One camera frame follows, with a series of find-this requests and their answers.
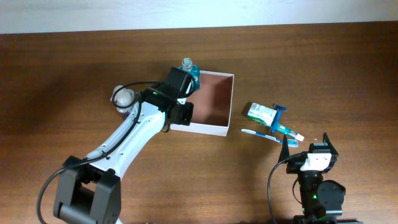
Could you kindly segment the teal mouthwash bottle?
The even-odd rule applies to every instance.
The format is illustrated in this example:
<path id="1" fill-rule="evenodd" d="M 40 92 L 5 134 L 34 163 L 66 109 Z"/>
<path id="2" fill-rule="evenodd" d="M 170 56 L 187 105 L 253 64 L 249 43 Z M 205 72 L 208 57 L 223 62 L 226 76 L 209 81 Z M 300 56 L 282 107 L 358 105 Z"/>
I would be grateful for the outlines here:
<path id="1" fill-rule="evenodd" d="M 182 65 L 179 66 L 179 69 L 188 72 L 194 79 L 195 81 L 195 91 L 200 89 L 200 68 L 197 65 L 193 64 L 193 61 L 191 58 L 184 58 L 182 60 Z"/>

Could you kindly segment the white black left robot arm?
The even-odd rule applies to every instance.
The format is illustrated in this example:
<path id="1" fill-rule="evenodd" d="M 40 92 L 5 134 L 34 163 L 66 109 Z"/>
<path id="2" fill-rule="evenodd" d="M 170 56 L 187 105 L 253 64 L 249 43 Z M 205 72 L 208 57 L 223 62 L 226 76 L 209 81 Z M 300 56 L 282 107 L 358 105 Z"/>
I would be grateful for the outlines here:
<path id="1" fill-rule="evenodd" d="M 60 170 L 54 217 L 66 223 L 120 223 L 121 181 L 147 142 L 166 126 L 188 126 L 193 103 L 186 98 L 193 84 L 159 82 L 134 92 L 117 86 L 111 101 L 125 115 L 120 127 L 102 145 L 79 159 L 70 156 Z"/>

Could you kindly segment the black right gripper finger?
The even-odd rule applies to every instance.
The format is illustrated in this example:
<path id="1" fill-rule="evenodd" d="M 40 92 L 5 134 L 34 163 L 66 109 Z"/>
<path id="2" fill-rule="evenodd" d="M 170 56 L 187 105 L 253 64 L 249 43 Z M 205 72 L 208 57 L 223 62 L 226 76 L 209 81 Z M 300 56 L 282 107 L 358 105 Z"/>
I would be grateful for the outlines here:
<path id="1" fill-rule="evenodd" d="M 334 148 L 334 146 L 330 142 L 327 133 L 323 133 L 323 142 L 327 144 L 332 156 L 338 156 L 339 155 L 337 150 Z"/>
<path id="2" fill-rule="evenodd" d="M 289 153 L 289 145 L 288 144 L 283 144 L 282 149 L 279 155 L 279 160 L 278 162 L 282 162 L 290 157 Z"/>

